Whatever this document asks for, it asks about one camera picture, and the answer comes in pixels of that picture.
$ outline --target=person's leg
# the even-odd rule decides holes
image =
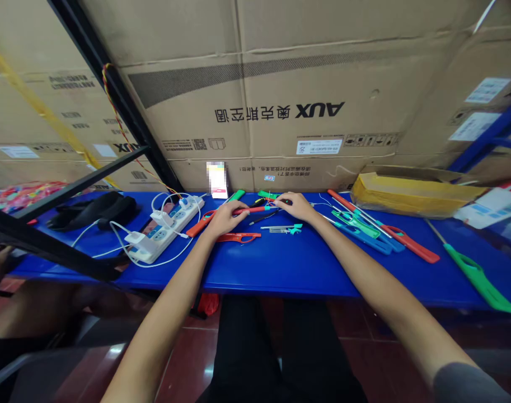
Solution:
[[[274,402],[280,382],[279,364],[259,300],[223,297],[214,374],[206,401]]]
[[[309,402],[367,402],[324,301],[284,300],[283,381]]]
[[[26,281],[0,312],[0,339],[34,338],[62,331],[74,313],[77,284]]]

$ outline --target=teal plastic handle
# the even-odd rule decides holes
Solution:
[[[365,225],[363,222],[359,221],[356,216],[347,213],[347,212],[337,212],[332,210],[332,214],[335,215],[338,219],[343,221],[345,224],[356,227],[361,230],[364,234],[370,236],[371,238],[378,238],[380,236],[380,231],[372,228],[368,225]]]
[[[481,294],[485,301],[494,309],[511,313],[511,303],[501,295],[501,293],[492,285],[483,271],[483,268],[468,256],[457,252],[453,246],[444,244],[445,250],[449,253],[455,263],[461,268],[468,280],[475,289]]]

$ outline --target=blue table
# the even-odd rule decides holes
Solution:
[[[141,230],[149,220],[151,200],[156,194],[125,194],[136,198],[142,207],[136,219],[127,227]],[[81,196],[81,198],[97,196],[97,194],[89,194]],[[322,196],[326,200],[331,200],[327,194],[322,194]],[[256,194],[246,194],[242,197],[242,201],[251,204],[256,198]],[[306,198],[311,202],[322,203],[316,193],[306,194]],[[207,196],[203,212],[215,209],[221,203],[222,201],[214,201]],[[331,215],[331,209],[328,206],[317,205],[316,209],[326,216]],[[262,213],[254,213],[248,217],[234,231],[261,232],[261,238],[246,244],[222,242],[216,245],[203,277],[203,288],[206,291],[281,296],[359,297],[358,291],[330,249],[309,225],[304,225],[302,233],[294,236],[283,233],[270,234],[268,230],[260,229],[260,226],[293,224],[298,221],[286,212],[280,212],[258,224],[249,226],[248,223],[253,218],[260,217],[259,214]],[[44,214],[40,218],[38,228],[66,243],[71,243],[76,239],[81,230],[63,234],[45,229],[43,224],[52,215],[53,212]],[[424,304],[453,308],[490,309],[447,255],[442,243],[422,219],[381,212],[372,212],[372,215],[385,224],[401,228],[418,243],[440,256],[440,261],[432,265],[409,250],[384,256],[363,244],[360,246],[386,267]],[[196,222],[197,216],[185,230]],[[459,252],[480,263],[493,285],[511,301],[511,259],[494,249],[460,221],[448,219],[433,221],[433,224]],[[177,237],[155,263],[166,261],[177,255],[186,242],[186,239]],[[193,244],[177,260],[162,266],[144,269],[131,264],[116,281],[116,284],[124,289],[164,288]],[[95,228],[89,230],[77,244],[78,249],[92,256],[118,246],[119,243],[112,233],[99,232]],[[23,278],[43,278],[79,283],[93,282],[88,277],[35,256],[28,256],[12,274]]]

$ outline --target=black metal frame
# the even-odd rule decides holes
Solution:
[[[103,85],[102,68],[106,63],[111,63],[111,59],[78,0],[48,0],[48,2],[97,80]],[[142,155],[146,156],[162,182],[177,191],[183,191],[182,185],[162,155],[119,73],[112,67],[107,70],[106,74],[112,102],[138,143],[139,148],[13,216],[0,211],[0,242],[16,246],[83,275],[109,283],[121,274],[115,269],[118,264],[116,259],[94,259],[27,225],[30,220],[66,202],[70,197]]]

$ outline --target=gray sleeve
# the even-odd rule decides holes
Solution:
[[[511,396],[484,371],[463,363],[451,363],[434,377],[437,403],[511,403]]]

